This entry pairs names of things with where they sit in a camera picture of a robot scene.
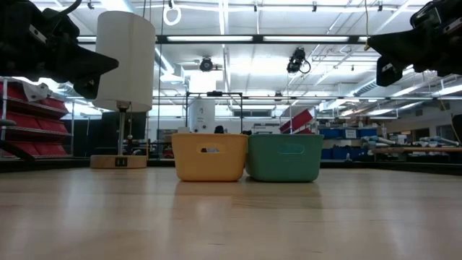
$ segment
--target wall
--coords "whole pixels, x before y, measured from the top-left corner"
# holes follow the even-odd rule
[[[416,129],[430,128],[430,136],[436,136],[436,128],[451,124],[451,113],[455,115],[462,114],[462,104],[458,101],[450,103],[450,109],[441,111],[435,106],[423,108],[424,115],[416,116],[415,110],[410,113],[400,115],[400,119],[385,123],[388,133],[408,131]]]

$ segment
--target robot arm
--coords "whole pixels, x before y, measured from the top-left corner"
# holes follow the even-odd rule
[[[100,76],[118,61],[78,45],[79,28],[67,15],[81,3],[41,12],[28,0],[1,0],[0,75],[71,82],[84,98],[95,99]]]
[[[377,84],[387,87],[414,66],[438,76],[462,74],[462,0],[433,0],[411,17],[412,30],[371,36],[367,44],[381,57]]]

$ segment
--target yellow bin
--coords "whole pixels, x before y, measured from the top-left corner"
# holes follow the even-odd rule
[[[173,134],[177,176],[182,181],[239,180],[247,138],[243,134]]]

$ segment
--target black camera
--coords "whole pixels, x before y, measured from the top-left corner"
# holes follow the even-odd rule
[[[214,69],[214,64],[212,63],[212,59],[209,57],[204,57],[202,59],[202,62],[199,68],[203,72],[211,72],[212,69]]]

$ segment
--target blue bin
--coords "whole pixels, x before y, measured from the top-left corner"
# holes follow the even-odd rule
[[[350,153],[351,149],[346,147],[334,147],[332,148],[332,156],[334,160],[346,160],[347,155]]]
[[[332,149],[323,149],[321,153],[322,160],[332,160]]]
[[[340,130],[338,129],[321,129],[319,134],[324,135],[324,139],[333,139],[340,137]]]
[[[377,129],[360,129],[359,137],[374,137],[377,135]]]
[[[347,136],[347,131],[354,131],[355,132],[354,137]],[[356,129],[342,129],[340,130],[340,136],[345,139],[358,139],[359,138],[358,130]]]
[[[367,155],[367,149],[353,148],[350,149],[349,157],[352,160],[357,159],[360,156]]]

